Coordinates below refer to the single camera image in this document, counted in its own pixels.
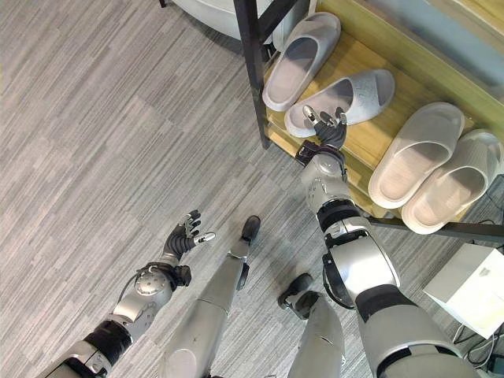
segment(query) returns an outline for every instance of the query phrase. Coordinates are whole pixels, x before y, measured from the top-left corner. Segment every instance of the gray carpet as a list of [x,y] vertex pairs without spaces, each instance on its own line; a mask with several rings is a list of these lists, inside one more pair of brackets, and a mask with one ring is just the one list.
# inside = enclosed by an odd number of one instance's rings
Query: gray carpet
[[[0,33],[2,376],[34,376],[90,332],[195,208],[218,239],[185,258],[190,287],[111,376],[155,376],[164,345],[252,213],[263,227],[213,374],[286,376],[303,323],[276,296],[305,271],[321,289],[324,244],[303,203],[301,167],[260,146],[239,42],[154,0],[5,0]],[[489,191],[500,206],[503,181]],[[487,196],[468,215],[500,217]],[[421,289],[462,241],[376,231],[404,292],[453,335],[457,324]],[[354,314],[335,310],[343,376],[370,376]]]

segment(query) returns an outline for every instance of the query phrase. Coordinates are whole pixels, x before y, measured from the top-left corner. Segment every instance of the white cardboard box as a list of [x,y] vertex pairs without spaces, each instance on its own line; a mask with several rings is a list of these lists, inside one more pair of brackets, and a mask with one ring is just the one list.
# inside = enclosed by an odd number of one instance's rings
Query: white cardboard box
[[495,248],[464,244],[424,293],[488,339],[504,323],[504,256]]

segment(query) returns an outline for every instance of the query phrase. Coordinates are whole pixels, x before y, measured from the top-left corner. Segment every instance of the slide sandal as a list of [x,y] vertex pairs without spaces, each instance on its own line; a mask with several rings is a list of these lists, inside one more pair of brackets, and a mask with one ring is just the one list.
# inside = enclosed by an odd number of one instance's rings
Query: slide sandal
[[299,21],[262,92],[265,104],[279,112],[289,109],[328,59],[340,35],[339,18],[332,13],[314,13]]
[[474,130],[453,157],[435,170],[402,208],[402,220],[418,234],[431,234],[475,202],[504,164],[504,146],[490,132]]
[[291,135],[299,138],[315,135],[313,125],[302,113],[304,105],[332,116],[339,106],[346,114],[347,124],[358,124],[383,112],[394,92],[394,77],[386,69],[370,69],[350,75],[292,106],[285,113],[285,126]]
[[402,126],[369,180],[369,197],[385,209],[406,203],[446,163],[464,128],[464,114],[447,102],[420,108]]

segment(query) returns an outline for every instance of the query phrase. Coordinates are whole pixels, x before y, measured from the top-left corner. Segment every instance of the robot leg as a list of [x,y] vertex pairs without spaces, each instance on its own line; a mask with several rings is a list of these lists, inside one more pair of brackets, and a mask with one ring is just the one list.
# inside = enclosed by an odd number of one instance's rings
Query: robot leg
[[289,307],[301,319],[308,318],[299,350],[289,371],[289,378],[338,378],[344,361],[343,330],[334,309],[315,291],[292,290],[309,281],[301,275],[289,289],[291,295],[280,296],[279,304]]
[[233,297],[245,284],[249,268],[246,263],[249,245],[257,235],[260,224],[258,217],[249,217],[241,238],[233,245],[175,330],[161,358],[161,378],[209,376]]

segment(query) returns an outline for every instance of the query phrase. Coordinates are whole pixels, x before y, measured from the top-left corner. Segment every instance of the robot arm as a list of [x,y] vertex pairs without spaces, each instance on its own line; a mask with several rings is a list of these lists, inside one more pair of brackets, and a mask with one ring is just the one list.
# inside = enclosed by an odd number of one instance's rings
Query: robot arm
[[306,106],[322,146],[305,144],[298,160],[306,167],[302,183],[328,252],[323,257],[328,294],[356,309],[362,343],[374,377],[478,377],[430,316],[399,289],[391,260],[360,215],[346,185],[339,148],[346,119],[339,108],[333,119]]
[[156,314],[178,286],[188,286],[191,270],[179,266],[183,254],[215,238],[212,232],[199,235],[201,214],[191,211],[166,240],[161,256],[150,262],[126,283],[133,290],[121,293],[112,313],[82,341],[75,343],[39,378],[105,377],[119,357],[150,327]]

